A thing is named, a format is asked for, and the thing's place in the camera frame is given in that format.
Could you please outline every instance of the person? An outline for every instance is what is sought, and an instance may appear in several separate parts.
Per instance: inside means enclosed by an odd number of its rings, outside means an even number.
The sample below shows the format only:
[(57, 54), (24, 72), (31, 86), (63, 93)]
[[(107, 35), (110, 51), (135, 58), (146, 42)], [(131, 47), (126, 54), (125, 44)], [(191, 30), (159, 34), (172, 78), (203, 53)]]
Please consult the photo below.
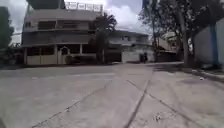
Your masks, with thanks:
[(144, 52), (144, 63), (146, 63), (147, 61), (148, 61), (148, 56), (147, 56), (147, 53), (146, 52)]

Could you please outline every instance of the window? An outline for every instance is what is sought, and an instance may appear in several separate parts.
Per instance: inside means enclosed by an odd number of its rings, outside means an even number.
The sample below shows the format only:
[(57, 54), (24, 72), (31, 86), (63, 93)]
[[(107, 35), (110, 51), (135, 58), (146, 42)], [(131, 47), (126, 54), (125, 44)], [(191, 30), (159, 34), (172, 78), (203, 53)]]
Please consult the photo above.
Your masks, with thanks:
[(55, 25), (56, 25), (56, 21), (40, 21), (38, 23), (38, 29), (39, 30), (54, 29)]
[(84, 44), (82, 45), (83, 53), (96, 53), (96, 47), (94, 45)]
[(90, 22), (89, 23), (89, 30), (95, 30), (95, 29), (96, 29), (96, 27), (95, 27), (94, 23)]
[(41, 55), (54, 55), (54, 47), (53, 46), (41, 47)]
[(58, 27), (59, 28), (77, 28), (77, 22), (73, 20), (59, 20), (58, 21)]
[(80, 44), (70, 45), (68, 48), (72, 54), (80, 53)]
[(127, 38), (128, 38), (128, 41), (131, 41), (131, 37), (130, 36), (128, 36)]
[(29, 28), (29, 27), (31, 27), (31, 22), (26, 22), (25, 23), (25, 28)]
[(39, 55), (40, 55), (39, 47), (27, 48), (27, 56), (39, 56)]

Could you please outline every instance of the roof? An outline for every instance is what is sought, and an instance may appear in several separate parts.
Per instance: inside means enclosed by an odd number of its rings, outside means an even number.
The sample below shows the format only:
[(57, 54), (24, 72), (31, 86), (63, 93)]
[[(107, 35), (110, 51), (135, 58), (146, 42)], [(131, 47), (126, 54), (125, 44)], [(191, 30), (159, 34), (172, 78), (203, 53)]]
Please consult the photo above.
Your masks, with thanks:
[(130, 32), (130, 31), (125, 31), (125, 30), (116, 30), (116, 34), (118, 35), (130, 35), (130, 36), (148, 36), (147, 34), (143, 34), (143, 33), (138, 33), (138, 32)]
[(64, 0), (27, 0), (33, 9), (57, 9), (59, 3), (61, 8), (65, 8)]

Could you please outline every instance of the road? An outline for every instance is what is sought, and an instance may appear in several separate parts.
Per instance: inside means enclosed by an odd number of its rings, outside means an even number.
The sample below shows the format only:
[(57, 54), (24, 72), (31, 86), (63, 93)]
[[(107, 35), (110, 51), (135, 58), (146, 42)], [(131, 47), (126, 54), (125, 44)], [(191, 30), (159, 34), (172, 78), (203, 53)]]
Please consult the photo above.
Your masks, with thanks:
[(223, 87), (147, 64), (2, 70), (0, 125), (222, 128)]

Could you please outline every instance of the railing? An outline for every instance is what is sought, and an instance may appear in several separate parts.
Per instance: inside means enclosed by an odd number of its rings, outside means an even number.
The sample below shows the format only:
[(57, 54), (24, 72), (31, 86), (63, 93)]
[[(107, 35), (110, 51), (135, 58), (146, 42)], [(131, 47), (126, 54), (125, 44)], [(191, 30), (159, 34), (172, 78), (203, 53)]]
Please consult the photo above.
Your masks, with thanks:
[(66, 2), (65, 7), (68, 10), (88, 10), (88, 11), (94, 11), (94, 12), (102, 12), (103, 11), (103, 6), (97, 5), (97, 4)]

